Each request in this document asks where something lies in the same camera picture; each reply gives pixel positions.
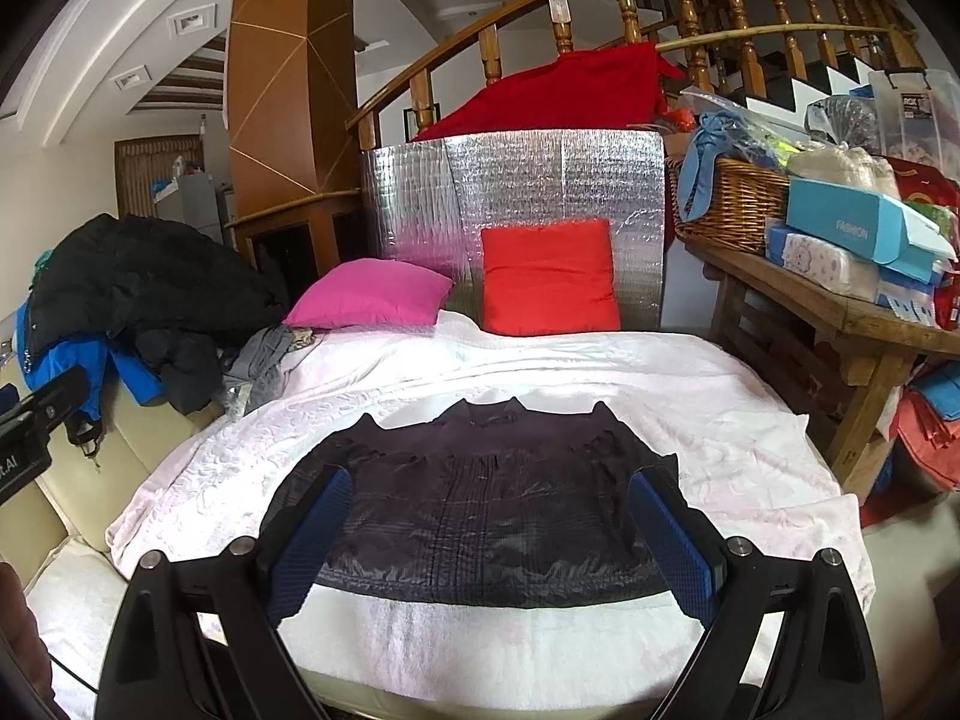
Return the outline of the person's left hand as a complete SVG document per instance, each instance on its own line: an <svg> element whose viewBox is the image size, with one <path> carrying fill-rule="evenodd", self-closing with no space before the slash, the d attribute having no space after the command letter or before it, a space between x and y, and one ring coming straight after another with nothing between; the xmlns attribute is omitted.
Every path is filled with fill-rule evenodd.
<svg viewBox="0 0 960 720"><path fill-rule="evenodd" d="M36 617L26 605L20 577L5 561L0 562L0 621L2 634L11 645L21 670L41 699L50 704L53 700L52 661L39 637Z"/></svg>

